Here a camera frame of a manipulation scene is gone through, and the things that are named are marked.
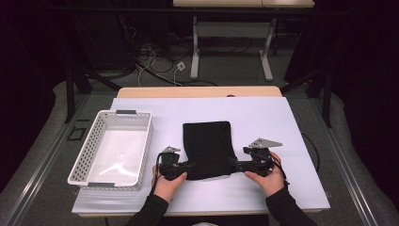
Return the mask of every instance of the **black cloth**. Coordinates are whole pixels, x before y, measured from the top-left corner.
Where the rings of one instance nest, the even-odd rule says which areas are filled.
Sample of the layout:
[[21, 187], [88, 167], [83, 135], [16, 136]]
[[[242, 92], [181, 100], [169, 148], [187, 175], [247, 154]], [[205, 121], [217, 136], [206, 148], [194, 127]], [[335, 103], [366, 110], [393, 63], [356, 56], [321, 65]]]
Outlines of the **black cloth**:
[[188, 162], [197, 167], [187, 180], [201, 180], [234, 172], [229, 157], [237, 159], [231, 144], [231, 125], [228, 121], [185, 123], [184, 149]]
[[[312, 226], [317, 225], [310, 219], [295, 203], [295, 199], [286, 188], [278, 191], [266, 199], [270, 214], [280, 223], [281, 226]], [[126, 226], [168, 226], [184, 225], [189, 226], [200, 222], [214, 223], [218, 226], [232, 225], [261, 225], [260, 220], [264, 219], [263, 226], [268, 226], [268, 217], [262, 216], [223, 216], [223, 217], [177, 217], [162, 218], [168, 209], [168, 202], [156, 195], [148, 198], [141, 210], [136, 213]]]

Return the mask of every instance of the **hand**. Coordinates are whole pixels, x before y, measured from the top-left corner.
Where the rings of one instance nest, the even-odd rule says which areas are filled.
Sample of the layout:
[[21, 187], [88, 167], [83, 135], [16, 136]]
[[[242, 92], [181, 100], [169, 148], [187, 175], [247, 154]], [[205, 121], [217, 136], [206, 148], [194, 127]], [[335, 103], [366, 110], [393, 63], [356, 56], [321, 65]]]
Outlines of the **hand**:
[[[156, 171], [156, 166], [153, 166], [152, 184], [154, 183], [155, 171]], [[153, 191], [153, 194], [159, 196], [160, 198], [170, 203], [173, 199], [174, 193], [176, 192], [177, 188], [185, 181], [185, 178], [187, 178], [186, 172], [182, 173], [182, 175], [180, 175], [178, 178], [174, 179], [173, 181], [169, 181], [165, 179], [164, 176], [161, 175], [158, 178], [158, 181], [156, 183], [156, 188]]]
[[[281, 163], [281, 160], [279, 157], [275, 154], [272, 153], [272, 156], [277, 159]], [[273, 195], [274, 193], [280, 191], [282, 188], [284, 188], [284, 181], [282, 179], [282, 172], [279, 170], [278, 167], [274, 166], [271, 173], [268, 174], [265, 177], [262, 177], [255, 172], [251, 171], [246, 171], [245, 175], [247, 178], [251, 179], [252, 181], [256, 182], [262, 189], [263, 193], [266, 195], [266, 197], [269, 197]]]

